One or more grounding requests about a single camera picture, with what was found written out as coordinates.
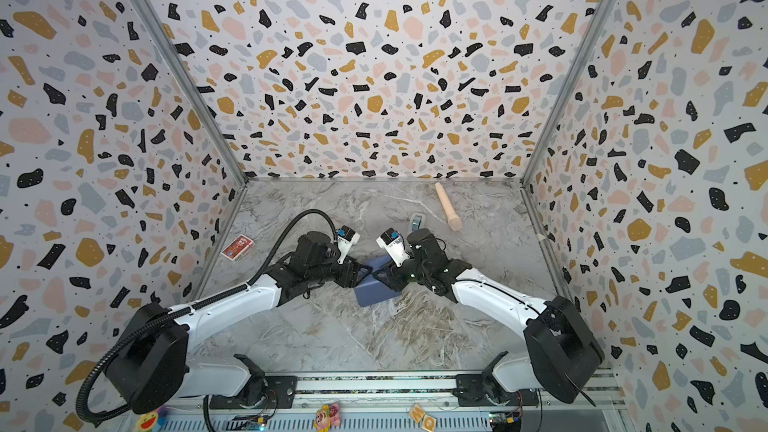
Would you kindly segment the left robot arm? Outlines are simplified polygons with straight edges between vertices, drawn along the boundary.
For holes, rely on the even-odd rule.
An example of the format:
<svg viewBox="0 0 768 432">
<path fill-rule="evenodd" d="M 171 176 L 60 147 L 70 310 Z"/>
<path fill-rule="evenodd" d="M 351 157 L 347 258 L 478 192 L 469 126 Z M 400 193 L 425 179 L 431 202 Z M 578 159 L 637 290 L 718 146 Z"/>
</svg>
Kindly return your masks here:
<svg viewBox="0 0 768 432">
<path fill-rule="evenodd" d="M 172 308 L 143 306 L 122 336 L 125 346 L 105 375 L 136 414 L 152 412 L 172 398 L 206 396 L 237 407 L 258 404 L 267 394 L 265 372 L 251 359 L 194 359 L 213 335 L 261 312 L 307 296 L 327 282 L 354 288 L 372 271 L 350 257 L 360 236 L 344 226 L 336 238 L 307 232 L 296 249 L 268 266 L 254 283 Z"/>
</svg>

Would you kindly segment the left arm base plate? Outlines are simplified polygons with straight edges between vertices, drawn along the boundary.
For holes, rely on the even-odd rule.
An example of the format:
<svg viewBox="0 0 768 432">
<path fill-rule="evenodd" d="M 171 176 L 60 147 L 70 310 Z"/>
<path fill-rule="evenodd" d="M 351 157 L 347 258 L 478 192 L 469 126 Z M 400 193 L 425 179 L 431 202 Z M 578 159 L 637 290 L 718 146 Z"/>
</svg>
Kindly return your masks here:
<svg viewBox="0 0 768 432">
<path fill-rule="evenodd" d="M 214 395 L 209 400 L 211 410 L 271 412 L 290 409 L 297 391 L 297 376 L 266 376 L 250 379 L 243 390 L 233 397 Z"/>
</svg>

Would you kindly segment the blue wrapping paper sheet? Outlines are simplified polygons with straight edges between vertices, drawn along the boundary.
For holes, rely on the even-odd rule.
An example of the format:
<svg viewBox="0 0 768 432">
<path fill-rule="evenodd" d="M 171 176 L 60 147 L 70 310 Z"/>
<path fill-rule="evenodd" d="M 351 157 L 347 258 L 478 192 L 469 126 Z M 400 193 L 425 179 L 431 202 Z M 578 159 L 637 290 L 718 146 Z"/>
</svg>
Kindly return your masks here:
<svg viewBox="0 0 768 432">
<path fill-rule="evenodd" d="M 389 266 L 394 265 L 388 255 L 371 258 L 365 262 L 365 265 L 371 267 L 372 272 L 354 288 L 360 307 L 372 306 L 401 295 L 400 292 L 391 289 L 377 277 L 379 272 L 383 273 Z"/>
</svg>

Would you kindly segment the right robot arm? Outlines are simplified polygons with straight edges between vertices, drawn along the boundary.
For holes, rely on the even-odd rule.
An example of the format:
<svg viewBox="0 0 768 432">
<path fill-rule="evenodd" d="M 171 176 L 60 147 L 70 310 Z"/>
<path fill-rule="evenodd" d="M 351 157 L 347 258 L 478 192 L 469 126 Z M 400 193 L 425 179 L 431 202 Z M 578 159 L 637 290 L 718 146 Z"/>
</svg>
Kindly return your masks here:
<svg viewBox="0 0 768 432">
<path fill-rule="evenodd" d="M 393 262 L 381 280 L 401 291 L 409 283 L 435 295 L 474 308 L 521 337 L 526 352 L 502 352 L 480 374 L 481 394 L 506 404 L 524 389 L 541 389 L 563 403 L 582 397 L 605 359 L 597 340 L 575 304 L 557 295 L 534 297 L 505 286 L 461 259 L 450 259 L 444 242 L 428 229 L 404 237 L 392 228 L 376 238 Z"/>
</svg>

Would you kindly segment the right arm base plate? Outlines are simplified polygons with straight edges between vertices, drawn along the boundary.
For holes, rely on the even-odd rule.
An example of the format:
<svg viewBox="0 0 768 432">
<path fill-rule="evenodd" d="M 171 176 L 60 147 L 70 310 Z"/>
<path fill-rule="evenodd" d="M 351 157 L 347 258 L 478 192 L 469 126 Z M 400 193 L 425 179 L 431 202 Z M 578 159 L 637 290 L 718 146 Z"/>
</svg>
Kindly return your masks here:
<svg viewBox="0 0 768 432">
<path fill-rule="evenodd" d="M 519 407 L 538 406 L 538 395 L 531 390 L 506 391 L 491 375 L 459 374 L 452 395 L 462 407 Z"/>
</svg>

